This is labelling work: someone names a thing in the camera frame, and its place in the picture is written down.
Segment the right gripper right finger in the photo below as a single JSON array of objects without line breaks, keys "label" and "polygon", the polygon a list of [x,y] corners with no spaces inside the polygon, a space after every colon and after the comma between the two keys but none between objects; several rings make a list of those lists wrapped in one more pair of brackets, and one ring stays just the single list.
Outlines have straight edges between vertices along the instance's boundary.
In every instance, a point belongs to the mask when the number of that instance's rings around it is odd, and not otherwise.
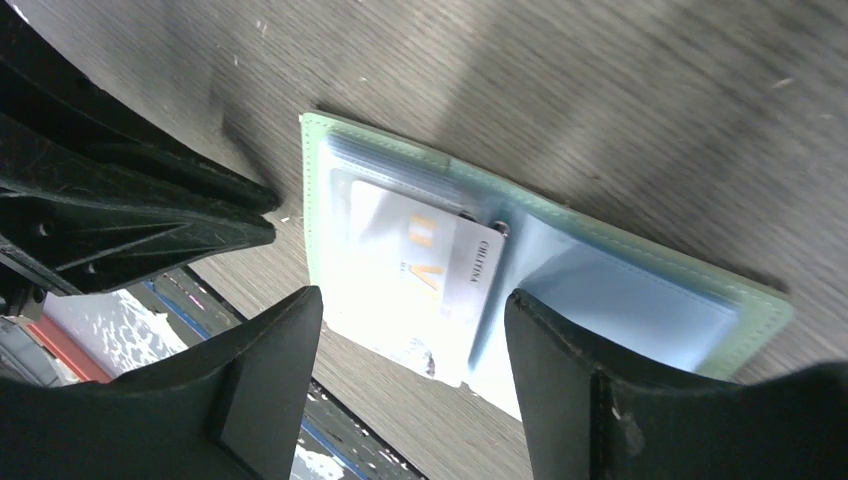
[{"label": "right gripper right finger", "polygon": [[682,371],[517,289],[504,326],[537,479],[843,479],[847,366],[743,385]]}]

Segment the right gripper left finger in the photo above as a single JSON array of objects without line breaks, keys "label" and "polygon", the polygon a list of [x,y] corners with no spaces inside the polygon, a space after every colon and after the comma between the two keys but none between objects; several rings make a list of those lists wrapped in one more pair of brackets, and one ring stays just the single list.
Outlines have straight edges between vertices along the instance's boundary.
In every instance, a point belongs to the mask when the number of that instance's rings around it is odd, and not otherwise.
[{"label": "right gripper left finger", "polygon": [[286,479],[320,337],[306,286],[101,384],[1,383],[5,479]]}]

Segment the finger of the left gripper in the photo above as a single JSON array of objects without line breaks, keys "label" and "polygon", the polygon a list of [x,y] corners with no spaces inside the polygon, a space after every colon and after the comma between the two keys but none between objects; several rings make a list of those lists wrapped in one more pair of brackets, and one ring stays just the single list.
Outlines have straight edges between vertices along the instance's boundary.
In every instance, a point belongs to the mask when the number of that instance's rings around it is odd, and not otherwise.
[{"label": "finger of the left gripper", "polygon": [[1,279],[56,294],[114,291],[274,242],[262,214],[168,179],[167,155],[127,143],[74,151],[1,118]]}]

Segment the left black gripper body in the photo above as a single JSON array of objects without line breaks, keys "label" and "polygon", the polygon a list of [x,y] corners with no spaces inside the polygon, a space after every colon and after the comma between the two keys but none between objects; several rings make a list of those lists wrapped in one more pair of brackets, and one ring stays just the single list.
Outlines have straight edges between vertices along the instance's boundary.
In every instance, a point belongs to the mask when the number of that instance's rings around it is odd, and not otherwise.
[{"label": "left black gripper body", "polygon": [[1,113],[98,163],[181,186],[217,186],[219,169],[95,85],[1,3]]}]

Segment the white gold-lettered card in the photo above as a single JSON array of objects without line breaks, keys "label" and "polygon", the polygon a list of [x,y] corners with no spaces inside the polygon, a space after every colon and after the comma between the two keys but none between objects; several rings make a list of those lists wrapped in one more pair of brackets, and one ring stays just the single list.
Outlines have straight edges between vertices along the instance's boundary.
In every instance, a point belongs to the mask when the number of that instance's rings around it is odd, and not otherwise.
[{"label": "white gold-lettered card", "polygon": [[505,238],[363,180],[324,261],[326,322],[407,369],[459,386]]}]

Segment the green card holder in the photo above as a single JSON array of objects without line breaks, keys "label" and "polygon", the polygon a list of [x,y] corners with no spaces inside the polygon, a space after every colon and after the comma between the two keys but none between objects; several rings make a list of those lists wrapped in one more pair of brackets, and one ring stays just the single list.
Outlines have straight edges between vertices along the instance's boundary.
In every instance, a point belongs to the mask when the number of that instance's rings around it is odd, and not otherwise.
[{"label": "green card holder", "polygon": [[300,118],[310,281],[355,180],[457,214],[505,238],[460,385],[512,417],[519,405],[504,311],[523,289],[567,319],[671,367],[727,380],[793,315],[765,285],[554,203],[448,154],[339,116]]}]

